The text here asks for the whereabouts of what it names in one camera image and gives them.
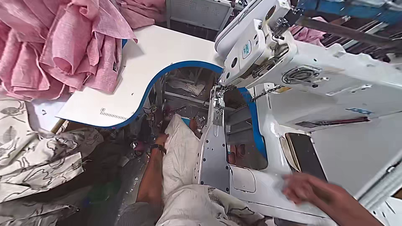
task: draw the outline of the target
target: white table top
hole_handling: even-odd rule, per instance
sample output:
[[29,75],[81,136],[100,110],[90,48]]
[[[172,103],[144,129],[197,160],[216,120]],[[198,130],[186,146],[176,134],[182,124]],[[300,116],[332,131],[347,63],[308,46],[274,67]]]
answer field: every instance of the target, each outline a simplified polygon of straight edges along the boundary
[[154,82],[181,67],[199,66],[221,72],[224,60],[214,42],[158,27],[134,30],[138,44],[123,48],[119,84],[113,94],[85,87],[76,91],[56,115],[62,119],[105,128],[129,124],[139,114]]

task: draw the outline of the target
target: forearm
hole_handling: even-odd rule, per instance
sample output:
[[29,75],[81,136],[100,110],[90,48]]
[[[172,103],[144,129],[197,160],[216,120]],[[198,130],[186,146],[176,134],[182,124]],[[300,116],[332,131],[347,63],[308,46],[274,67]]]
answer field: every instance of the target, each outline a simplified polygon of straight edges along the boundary
[[147,168],[139,184],[137,202],[162,206],[162,160],[162,152],[157,148],[152,149]]
[[339,226],[383,226],[358,201],[338,207],[331,207],[324,202],[316,203],[316,206],[331,217]]

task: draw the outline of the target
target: screw hole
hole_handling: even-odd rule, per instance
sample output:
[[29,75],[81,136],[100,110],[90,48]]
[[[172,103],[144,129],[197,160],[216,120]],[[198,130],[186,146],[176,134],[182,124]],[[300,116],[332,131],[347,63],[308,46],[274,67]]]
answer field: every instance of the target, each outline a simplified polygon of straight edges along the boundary
[[233,59],[233,61],[232,61],[232,68],[234,68],[235,66],[236,66],[236,63],[237,63],[237,57],[235,57],[234,59]]

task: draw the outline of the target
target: smartphone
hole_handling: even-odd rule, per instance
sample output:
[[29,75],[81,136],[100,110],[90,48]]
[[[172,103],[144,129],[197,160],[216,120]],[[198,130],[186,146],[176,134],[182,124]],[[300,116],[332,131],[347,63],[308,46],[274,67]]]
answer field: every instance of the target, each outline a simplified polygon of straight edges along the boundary
[[286,133],[285,137],[293,160],[299,166],[301,172],[327,181],[316,150],[311,142],[311,137],[298,133]]

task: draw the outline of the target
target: chain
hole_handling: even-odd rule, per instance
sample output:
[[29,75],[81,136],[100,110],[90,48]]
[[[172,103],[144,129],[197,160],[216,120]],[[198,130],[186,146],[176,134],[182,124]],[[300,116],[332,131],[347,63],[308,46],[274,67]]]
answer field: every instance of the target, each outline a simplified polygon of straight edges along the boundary
[[275,87],[272,88],[272,89],[269,89],[269,90],[267,90],[267,91],[264,91],[264,92],[260,93],[258,96],[252,98],[252,99],[251,99],[251,102],[254,102],[256,99],[258,99],[258,98],[260,98],[260,97],[266,95],[267,93],[277,91],[277,90],[279,90],[279,89],[282,88],[282,87],[284,87],[284,86],[277,85],[277,86],[275,86]]
[[[284,87],[284,86],[277,85],[277,86],[275,86],[275,87],[272,88],[272,89],[269,89],[269,90],[267,90],[267,91],[264,91],[264,92],[262,92],[261,94],[259,94],[258,96],[252,98],[252,99],[251,99],[251,102],[254,102],[256,99],[258,99],[258,98],[260,98],[260,97],[266,95],[267,93],[277,91],[277,90],[279,90],[279,89],[282,88],[282,87]],[[242,106],[236,108],[233,112],[231,112],[231,114],[233,114],[233,113],[235,113],[236,111],[238,111],[238,110],[240,110],[240,109],[242,109],[242,108],[244,108],[244,107],[247,107],[247,106],[248,106],[247,104],[242,105]]]

